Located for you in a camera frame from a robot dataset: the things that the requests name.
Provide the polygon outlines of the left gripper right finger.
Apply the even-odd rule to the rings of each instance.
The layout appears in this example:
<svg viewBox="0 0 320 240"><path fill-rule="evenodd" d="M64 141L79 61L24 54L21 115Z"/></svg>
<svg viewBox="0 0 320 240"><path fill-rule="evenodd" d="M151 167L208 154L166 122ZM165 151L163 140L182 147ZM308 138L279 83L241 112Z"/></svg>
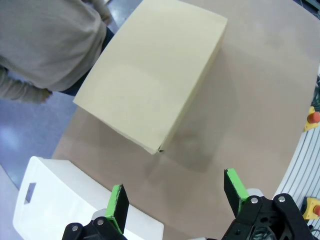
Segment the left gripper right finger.
<svg viewBox="0 0 320 240"><path fill-rule="evenodd" d="M289 194L249 195L233 168L224 170L224 192L235 219L223 240L309 239L309 227Z"/></svg>

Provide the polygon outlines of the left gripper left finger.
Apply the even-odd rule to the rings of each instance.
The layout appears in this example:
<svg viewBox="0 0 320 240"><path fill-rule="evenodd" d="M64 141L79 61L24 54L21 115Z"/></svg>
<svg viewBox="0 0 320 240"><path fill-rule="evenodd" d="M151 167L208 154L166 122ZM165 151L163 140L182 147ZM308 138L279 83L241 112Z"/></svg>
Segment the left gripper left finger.
<svg viewBox="0 0 320 240"><path fill-rule="evenodd" d="M125 240L129 200L122 184L114 185L106 208L94 212L90 222L72 222L65 227L62 240Z"/></svg>

